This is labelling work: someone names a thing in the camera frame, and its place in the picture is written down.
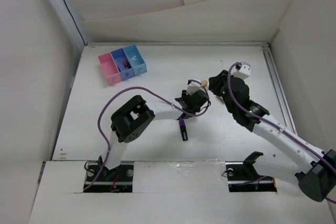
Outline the blue drawer container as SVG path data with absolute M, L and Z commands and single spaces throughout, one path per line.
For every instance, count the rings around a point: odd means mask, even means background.
M 123 50 L 136 76 L 147 72 L 146 63 L 135 44 L 126 46 Z

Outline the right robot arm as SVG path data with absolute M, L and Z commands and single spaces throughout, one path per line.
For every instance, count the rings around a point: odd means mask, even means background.
M 335 188 L 335 150 L 324 151 L 301 139 L 279 123 L 267 109 L 252 101 L 244 80 L 247 73 L 223 70 L 209 79 L 209 90 L 221 97 L 228 113 L 248 131 L 271 143 L 293 161 L 292 168 L 278 162 L 257 160 L 243 165 L 243 173 L 254 179 L 268 175 L 295 184 L 308 198 L 322 202 Z

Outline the yellow eraser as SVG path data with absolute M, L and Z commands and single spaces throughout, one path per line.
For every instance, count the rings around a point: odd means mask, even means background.
M 205 89 L 208 89 L 208 82 L 207 81 L 202 81 L 202 87 L 204 87 Z

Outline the purple capped black highlighter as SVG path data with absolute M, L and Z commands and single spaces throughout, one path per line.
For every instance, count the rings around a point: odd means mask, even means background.
M 185 125 L 185 120 L 181 119 L 178 122 L 179 122 L 182 141 L 187 141 L 188 140 L 188 135 L 187 135 L 187 129 L 186 129 L 186 125 Z

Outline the purple drawer container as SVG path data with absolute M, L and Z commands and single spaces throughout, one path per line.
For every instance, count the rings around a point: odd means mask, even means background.
M 135 76 L 134 70 L 125 54 L 123 48 L 111 52 L 115 65 L 117 66 L 121 79 L 128 80 Z

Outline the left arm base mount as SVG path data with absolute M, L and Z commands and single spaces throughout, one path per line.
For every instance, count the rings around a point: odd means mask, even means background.
M 102 157 L 98 161 L 86 161 L 86 171 L 83 186 L 84 193 L 131 193 L 133 191 L 134 162 L 121 162 L 114 169 L 106 167 L 93 182 L 101 165 Z

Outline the pink drawer container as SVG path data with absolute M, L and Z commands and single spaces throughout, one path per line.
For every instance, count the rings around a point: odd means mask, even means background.
M 110 86 L 122 81 L 120 71 L 110 52 L 99 56 L 98 59 L 105 79 Z

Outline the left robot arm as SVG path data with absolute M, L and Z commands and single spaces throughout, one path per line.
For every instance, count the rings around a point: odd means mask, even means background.
M 210 105 L 209 96 L 203 90 L 188 93 L 182 91 L 182 96 L 174 102 L 146 101 L 140 95 L 132 97 L 111 116 L 111 135 L 107 138 L 108 147 L 105 157 L 99 167 L 99 174 L 105 180 L 112 180 L 117 175 L 117 167 L 127 145 L 138 139 L 149 124 L 158 120 L 186 120 L 201 115 L 204 105 Z

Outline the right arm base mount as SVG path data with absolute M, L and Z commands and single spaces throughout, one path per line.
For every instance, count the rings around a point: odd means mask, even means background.
M 263 156 L 261 152 L 253 152 L 243 161 L 225 162 L 222 177 L 227 179 L 230 193 L 277 192 L 275 180 L 269 176 L 259 175 L 254 163 Z

